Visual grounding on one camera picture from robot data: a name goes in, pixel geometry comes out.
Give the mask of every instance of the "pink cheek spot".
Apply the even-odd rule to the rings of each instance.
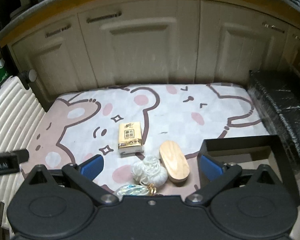
[[[112,104],[111,103],[108,103],[108,104],[106,104],[105,105],[105,107],[103,108],[103,110],[102,110],[102,114],[104,115],[104,116],[107,116],[107,115],[109,115],[110,113],[111,113],[111,111],[112,111]]]
[[[204,120],[201,114],[192,112],[191,117],[197,122],[198,125],[204,125]]]
[[[133,177],[131,174],[131,165],[124,165],[117,168],[112,173],[112,179],[116,183],[126,183],[132,181]]]
[[[167,85],[166,90],[172,95],[175,95],[177,93],[177,89],[175,88],[175,86],[172,85]]]
[[[92,154],[92,153],[89,153],[89,154],[87,154],[87,155],[83,158],[82,162],[85,162],[85,161],[87,161],[88,159],[90,159],[90,158],[92,158],[92,157],[93,157],[93,154]]]
[[[135,96],[133,101],[138,105],[138,106],[144,106],[146,104],[148,104],[149,102],[149,99],[147,96],[145,95],[138,95],[138,96]]]

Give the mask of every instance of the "yarn skein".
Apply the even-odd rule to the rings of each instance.
[[[167,170],[160,165],[159,159],[151,155],[134,163],[131,173],[135,181],[144,186],[153,183],[155,187],[160,187],[168,178]]]

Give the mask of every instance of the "blue gripper pad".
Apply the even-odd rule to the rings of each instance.
[[[101,155],[95,158],[92,157],[91,161],[86,161],[82,163],[80,174],[85,176],[86,178],[90,180],[94,180],[96,176],[98,176],[101,171],[103,170],[104,160]]]
[[[223,174],[223,169],[204,155],[200,158],[200,170],[210,181]]]

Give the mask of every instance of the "silver bolt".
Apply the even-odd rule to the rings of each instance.
[[[105,194],[101,197],[101,200],[104,203],[113,203],[115,199],[116,199],[115,196],[112,194]]]
[[[148,204],[149,204],[150,206],[154,206],[154,205],[156,204],[156,201],[155,201],[155,200],[149,200],[149,201],[148,201]]]
[[[201,202],[203,200],[203,196],[201,196],[200,194],[191,194],[188,199],[193,202],[193,203],[198,203]]]

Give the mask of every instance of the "cabinet door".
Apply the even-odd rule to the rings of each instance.
[[[79,14],[100,86],[193,83],[199,0],[146,0]]]
[[[49,105],[62,93],[98,87],[77,16],[31,34],[12,49],[20,71],[36,70],[31,88],[40,102]]]
[[[300,30],[290,26],[288,30],[287,42],[284,47],[280,69],[287,70],[291,65],[300,71]]]
[[[287,30],[257,11],[202,0],[195,81],[246,84],[249,70],[277,69]]]

